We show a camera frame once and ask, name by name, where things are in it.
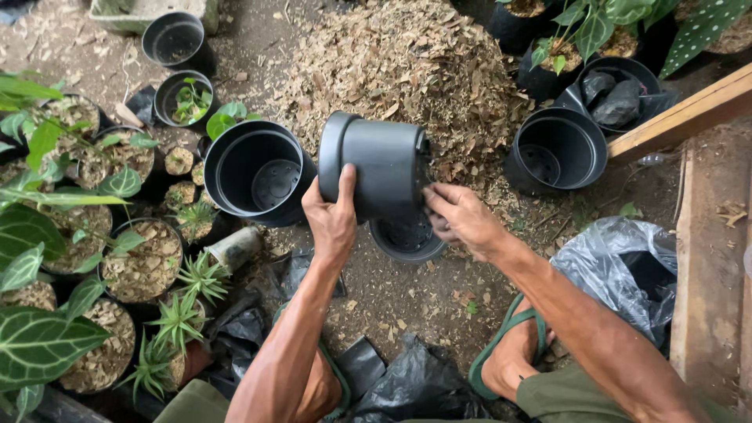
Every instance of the plastic bottle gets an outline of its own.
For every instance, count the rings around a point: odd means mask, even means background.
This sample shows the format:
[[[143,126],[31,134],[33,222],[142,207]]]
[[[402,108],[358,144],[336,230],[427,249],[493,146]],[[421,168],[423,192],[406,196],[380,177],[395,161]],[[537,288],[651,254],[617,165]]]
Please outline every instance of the plastic bottle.
[[[643,166],[662,165],[666,162],[666,159],[668,157],[669,157],[668,154],[652,153],[652,154],[648,154],[645,157],[642,157],[640,160],[637,160],[637,164],[643,165]]]

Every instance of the green shorts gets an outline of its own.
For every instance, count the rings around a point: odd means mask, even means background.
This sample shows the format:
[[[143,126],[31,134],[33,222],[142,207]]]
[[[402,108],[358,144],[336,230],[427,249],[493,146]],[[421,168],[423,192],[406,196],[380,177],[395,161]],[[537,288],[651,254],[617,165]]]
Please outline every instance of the green shorts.
[[[531,376],[520,383],[517,405],[543,423],[627,423],[632,420],[577,364]],[[703,400],[715,423],[741,421],[711,401]],[[154,423],[223,423],[229,401],[208,383],[194,379],[170,402]],[[409,420],[436,423],[442,420]],[[475,419],[466,422],[492,422]]]

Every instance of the human hand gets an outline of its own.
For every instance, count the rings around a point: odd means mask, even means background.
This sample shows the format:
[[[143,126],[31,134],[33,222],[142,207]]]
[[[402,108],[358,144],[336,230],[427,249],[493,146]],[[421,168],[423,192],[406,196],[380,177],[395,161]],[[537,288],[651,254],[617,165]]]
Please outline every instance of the human hand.
[[[434,233],[451,245],[464,244],[480,261],[491,261],[511,236],[470,188],[432,184],[423,195]]]
[[[303,211],[314,234],[315,257],[341,269],[355,243],[355,165],[348,163],[339,177],[337,203],[325,202],[317,176],[301,200]]]

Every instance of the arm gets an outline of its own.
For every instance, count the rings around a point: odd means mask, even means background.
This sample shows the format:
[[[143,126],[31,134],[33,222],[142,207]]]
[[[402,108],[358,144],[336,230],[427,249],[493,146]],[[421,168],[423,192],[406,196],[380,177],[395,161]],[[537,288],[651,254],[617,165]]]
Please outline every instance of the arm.
[[[655,347],[511,235],[472,190],[424,190],[434,231],[506,274],[603,391],[640,422],[707,422],[687,386]]]
[[[315,255],[300,288],[232,397],[227,423],[292,421],[318,348],[332,290],[355,242],[355,166],[346,165],[337,204],[325,203],[314,179],[303,196]]]

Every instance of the wood chip pile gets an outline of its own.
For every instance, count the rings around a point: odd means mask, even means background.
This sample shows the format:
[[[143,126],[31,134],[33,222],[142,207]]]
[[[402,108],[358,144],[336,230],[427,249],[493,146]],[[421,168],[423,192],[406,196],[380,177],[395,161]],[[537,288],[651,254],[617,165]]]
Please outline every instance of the wood chip pile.
[[[490,205],[511,198],[501,149],[532,100],[514,87],[512,58],[448,2],[370,1],[328,14],[293,62],[270,105],[312,157],[333,111],[414,123],[432,140],[437,180],[472,186]]]

